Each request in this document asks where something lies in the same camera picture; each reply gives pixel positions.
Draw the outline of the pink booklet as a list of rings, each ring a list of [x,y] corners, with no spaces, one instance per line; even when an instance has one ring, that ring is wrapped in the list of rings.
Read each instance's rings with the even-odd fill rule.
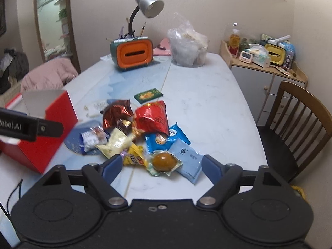
[[[164,38],[153,50],[154,56],[170,56],[171,48],[168,38]]]

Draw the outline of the light blue snack packet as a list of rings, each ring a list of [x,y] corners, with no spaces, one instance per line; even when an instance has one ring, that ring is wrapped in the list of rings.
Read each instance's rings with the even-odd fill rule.
[[[196,184],[202,171],[203,156],[181,139],[177,139],[168,151],[182,163],[176,171],[192,184]]]

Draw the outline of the clear plastic bag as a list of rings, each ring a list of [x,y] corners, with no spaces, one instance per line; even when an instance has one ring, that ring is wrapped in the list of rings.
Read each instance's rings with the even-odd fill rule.
[[[203,66],[208,52],[208,37],[198,33],[179,13],[174,13],[174,18],[179,26],[167,31],[172,62],[182,67]]]

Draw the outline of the yellow tissue box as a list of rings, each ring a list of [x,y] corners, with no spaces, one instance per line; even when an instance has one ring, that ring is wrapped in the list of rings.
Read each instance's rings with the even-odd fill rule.
[[[265,49],[271,59],[271,64],[277,66],[283,65],[286,56],[286,50],[284,48],[267,43],[265,44]]]

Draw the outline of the red snack bag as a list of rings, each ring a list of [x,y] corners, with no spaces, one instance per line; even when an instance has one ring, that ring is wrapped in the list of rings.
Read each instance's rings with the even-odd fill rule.
[[[134,114],[134,127],[142,133],[169,135],[165,102],[150,102],[137,108]]]

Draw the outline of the clear packet with egg yolk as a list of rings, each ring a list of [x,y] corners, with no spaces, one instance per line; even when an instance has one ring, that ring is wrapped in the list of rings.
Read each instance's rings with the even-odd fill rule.
[[[174,154],[162,150],[154,151],[146,160],[147,171],[155,177],[158,177],[159,175],[170,176],[182,165],[183,162],[175,157]]]

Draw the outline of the brown foil snack bag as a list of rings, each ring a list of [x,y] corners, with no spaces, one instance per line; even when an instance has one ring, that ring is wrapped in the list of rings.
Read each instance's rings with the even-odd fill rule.
[[[114,128],[119,120],[130,120],[134,115],[130,100],[114,100],[101,113],[105,131]]]

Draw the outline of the yellow candy packet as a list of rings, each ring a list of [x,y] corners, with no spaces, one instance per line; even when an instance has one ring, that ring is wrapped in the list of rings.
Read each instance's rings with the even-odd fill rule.
[[[123,165],[140,165],[147,166],[147,159],[145,158],[145,150],[143,146],[131,144],[129,148],[121,152]]]

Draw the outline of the cream yellow snack packet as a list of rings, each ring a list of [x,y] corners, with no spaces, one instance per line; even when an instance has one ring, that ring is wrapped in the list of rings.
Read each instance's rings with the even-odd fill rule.
[[[129,148],[135,138],[134,133],[126,135],[120,129],[114,128],[107,144],[98,144],[95,146],[106,158],[110,159],[114,155],[120,154],[123,150]]]

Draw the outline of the pink jacket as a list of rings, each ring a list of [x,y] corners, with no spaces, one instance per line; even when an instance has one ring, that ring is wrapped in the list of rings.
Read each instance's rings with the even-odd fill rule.
[[[20,92],[62,89],[78,76],[68,58],[55,58],[36,67],[23,77]]]

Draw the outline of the green cracker packet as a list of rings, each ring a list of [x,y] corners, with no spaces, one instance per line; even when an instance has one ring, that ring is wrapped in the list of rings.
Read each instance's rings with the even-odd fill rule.
[[[136,99],[140,104],[143,104],[145,102],[154,100],[156,98],[163,97],[163,93],[160,92],[158,89],[153,88],[150,90],[146,90],[144,92],[140,92],[134,96],[134,99]]]

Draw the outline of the blue cookie packet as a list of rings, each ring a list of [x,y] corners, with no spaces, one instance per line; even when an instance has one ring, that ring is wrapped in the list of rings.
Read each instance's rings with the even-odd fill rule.
[[[169,128],[168,135],[163,133],[150,133],[145,135],[146,147],[148,149],[148,153],[150,154],[156,150],[169,150],[178,139],[182,140],[186,144],[191,144],[190,140],[177,123]]]

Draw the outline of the green orange tissue box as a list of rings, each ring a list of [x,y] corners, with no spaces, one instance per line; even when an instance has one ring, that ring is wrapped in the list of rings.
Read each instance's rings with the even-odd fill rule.
[[[120,70],[149,65],[153,60],[153,49],[148,37],[116,39],[110,43],[112,61]]]

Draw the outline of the white kitchen timer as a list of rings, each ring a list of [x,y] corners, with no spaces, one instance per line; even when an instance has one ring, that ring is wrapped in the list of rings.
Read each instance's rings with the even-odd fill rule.
[[[250,52],[241,51],[239,60],[243,63],[251,64],[253,61],[253,55]]]

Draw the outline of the white blue snack packet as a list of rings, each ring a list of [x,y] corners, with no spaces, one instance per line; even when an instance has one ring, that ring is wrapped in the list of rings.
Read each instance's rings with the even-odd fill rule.
[[[107,144],[107,134],[103,128],[98,125],[91,127],[88,131],[81,133],[81,150],[83,154],[86,154],[90,150],[96,148],[97,145]]]

